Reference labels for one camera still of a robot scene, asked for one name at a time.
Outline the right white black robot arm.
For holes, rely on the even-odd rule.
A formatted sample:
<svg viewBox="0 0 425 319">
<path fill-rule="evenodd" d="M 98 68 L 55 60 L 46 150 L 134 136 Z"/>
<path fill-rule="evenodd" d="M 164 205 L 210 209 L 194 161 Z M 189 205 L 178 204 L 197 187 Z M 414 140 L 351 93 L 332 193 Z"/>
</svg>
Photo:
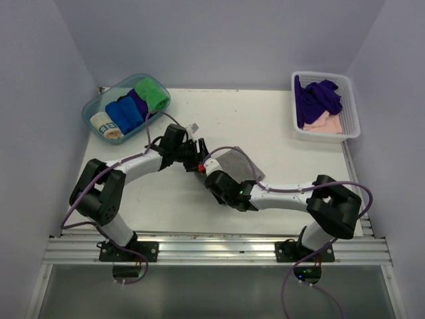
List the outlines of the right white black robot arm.
<svg viewBox="0 0 425 319">
<path fill-rule="evenodd" d="M 362 203 L 357 194 L 328 175 L 318 175 L 311 185 L 301 185 L 295 191 L 273 191 L 254 180 L 239 183 L 218 170 L 207 176 L 205 187 L 220 204 L 241 212 L 287 209 L 310 214 L 313 223 L 301 230 L 296 242 L 282 247 L 297 261 L 312 260 L 333 239 L 352 239 Z"/>
</svg>

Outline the grey towel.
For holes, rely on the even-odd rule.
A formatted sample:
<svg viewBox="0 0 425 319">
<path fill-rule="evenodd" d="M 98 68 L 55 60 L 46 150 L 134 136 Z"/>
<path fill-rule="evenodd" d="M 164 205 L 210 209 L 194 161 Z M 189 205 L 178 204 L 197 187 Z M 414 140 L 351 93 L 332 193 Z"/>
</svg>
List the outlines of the grey towel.
<svg viewBox="0 0 425 319">
<path fill-rule="evenodd" d="M 237 183 L 254 179 L 262 181 L 265 178 L 263 171 L 255 163 L 253 163 L 255 171 L 253 173 L 246 157 L 236 150 L 228 150 L 211 159 L 216 159 L 220 163 L 222 171 L 229 174 Z"/>
</svg>

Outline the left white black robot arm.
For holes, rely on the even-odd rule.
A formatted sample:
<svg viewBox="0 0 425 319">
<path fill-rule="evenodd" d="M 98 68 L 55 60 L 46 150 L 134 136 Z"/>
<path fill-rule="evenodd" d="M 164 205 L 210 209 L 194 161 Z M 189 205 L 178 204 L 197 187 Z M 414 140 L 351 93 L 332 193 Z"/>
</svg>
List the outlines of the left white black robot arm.
<svg viewBox="0 0 425 319">
<path fill-rule="evenodd" d="M 136 233 L 119 214 L 124 187 L 174 163 L 196 172 L 207 154 L 203 138 L 195 139 L 189 129 L 170 124 L 162 136 L 150 140 L 137 154 L 117 161 L 91 159 L 70 195 L 69 212 L 77 211 L 87 218 L 115 244 L 115 254 L 130 261 L 136 257 L 138 245 Z"/>
</svg>

